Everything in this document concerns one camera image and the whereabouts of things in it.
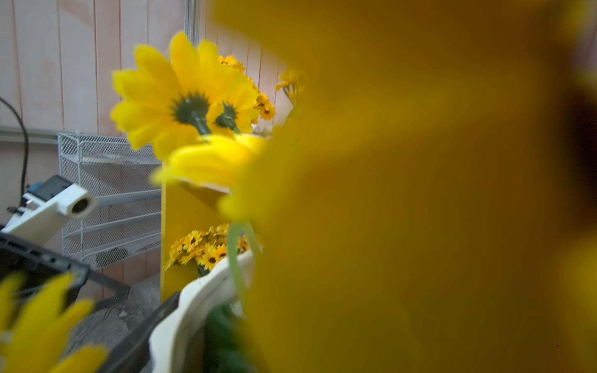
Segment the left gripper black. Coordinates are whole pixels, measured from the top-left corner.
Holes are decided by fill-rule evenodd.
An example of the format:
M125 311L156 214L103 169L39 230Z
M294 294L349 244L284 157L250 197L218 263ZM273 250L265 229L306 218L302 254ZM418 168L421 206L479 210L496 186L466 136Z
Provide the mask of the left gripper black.
M125 301L129 296L130 287L128 285L98 272L91 272L88 265L15 236L1 234L1 280L5 280L12 274L21 274L24 278L23 284L16 293L18 306L28 302L48 281L66 273L72 274L73 280L67 287L65 308L76 301L81 288L87 281L112 290L111 296L95 304L93 312L110 309Z

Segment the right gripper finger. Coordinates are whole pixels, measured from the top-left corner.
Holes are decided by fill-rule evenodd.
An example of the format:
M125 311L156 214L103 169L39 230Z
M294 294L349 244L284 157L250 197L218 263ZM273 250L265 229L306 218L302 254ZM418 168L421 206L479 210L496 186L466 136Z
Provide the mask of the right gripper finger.
M178 308L179 301L180 292L176 292L164 301L110 352L98 372L141 372L150 362L149 338L152 332L168 315Z

